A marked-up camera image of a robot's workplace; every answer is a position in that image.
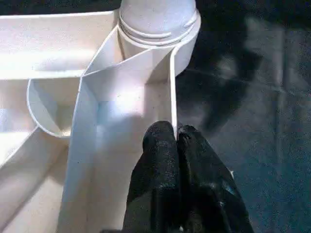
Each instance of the black fabric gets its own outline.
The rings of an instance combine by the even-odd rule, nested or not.
[[[153,124],[145,134],[143,154],[132,173],[124,229],[159,233],[178,229],[178,164],[171,124]]]
[[[192,126],[181,127],[177,147],[187,232],[252,233],[229,170],[202,134]]]
[[[200,132],[153,124],[133,170],[124,230],[252,233],[234,180]]]

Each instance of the plastic compartment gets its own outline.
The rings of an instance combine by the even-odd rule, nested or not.
[[[167,120],[176,132],[175,76],[189,63],[199,27],[200,21],[175,49],[147,49],[119,32],[123,52],[128,53],[124,60],[87,70],[81,78],[59,233],[122,228],[130,176],[145,131],[155,121]],[[104,52],[99,51],[93,63]]]
[[[0,167],[0,231],[41,233],[56,228],[66,148],[63,140],[36,127],[7,158]]]
[[[34,130],[25,98],[27,80],[0,80],[0,166]]]
[[[29,112],[42,130],[56,137],[70,137],[79,81],[71,77],[29,80]]]
[[[118,16],[118,11],[0,16],[1,76],[81,77]]]
[[[79,78],[118,15],[0,17],[0,232],[56,231],[67,168],[63,138],[70,133]],[[37,94],[30,96],[31,106],[44,107],[31,108],[41,127],[48,119],[44,109],[60,107],[57,117],[49,116],[59,130],[35,127],[27,86]]]

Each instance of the white plastic part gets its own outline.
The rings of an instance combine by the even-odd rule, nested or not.
[[[188,65],[199,28],[200,20],[177,47],[149,49],[119,31],[122,51],[128,51],[124,60],[87,70],[81,78],[58,233],[122,228],[145,131],[157,120],[168,120],[176,133],[175,76]],[[96,69],[104,47],[93,59]]]
[[[16,217],[16,212],[20,211],[33,193],[41,188],[43,184],[41,182],[45,180],[46,174],[65,148],[66,145],[60,139],[45,134],[37,127],[20,148],[7,158],[0,167],[0,231],[9,225],[9,221]],[[55,182],[58,182],[56,186],[63,185],[61,184],[63,180],[58,180],[57,177],[46,177],[46,179],[55,179]],[[53,187],[45,190],[45,192],[47,191],[51,196],[55,194]],[[45,201],[48,199],[45,200],[43,197],[34,200],[33,205],[37,207],[37,210],[33,210],[32,213],[34,214],[40,209],[45,211],[43,208]],[[31,226],[35,225],[37,221],[38,219],[34,218],[30,222],[23,223]]]
[[[80,78],[118,11],[0,16],[0,79]]]
[[[154,46],[179,42],[198,16],[195,0],[123,0],[120,8],[121,26],[128,36]]]
[[[0,166],[34,130],[25,93],[27,80],[0,80]]]
[[[180,2],[194,7],[192,0]],[[178,27],[171,24],[176,26],[172,37],[161,43],[160,38],[146,43],[145,38],[133,37],[117,24],[118,16],[114,11],[0,17],[0,34],[16,35],[0,50],[0,59],[9,53],[17,58],[11,59],[12,66],[4,63],[4,71],[10,79],[31,79],[28,108],[38,124],[0,168],[0,198],[5,201],[0,230],[5,233],[120,229],[145,131],[157,120],[168,120],[176,134],[175,77],[190,61],[200,16],[196,13],[186,22],[182,36],[175,36]],[[28,48],[23,34],[34,37]],[[52,48],[52,53],[45,48]],[[90,53],[79,56],[87,48]],[[22,72],[14,71],[27,55]],[[63,106],[70,107],[64,111]],[[61,174],[60,182],[54,182],[56,174]],[[18,193],[10,196],[12,190]]]
[[[29,112],[48,134],[69,138],[79,78],[31,79],[27,88]]]

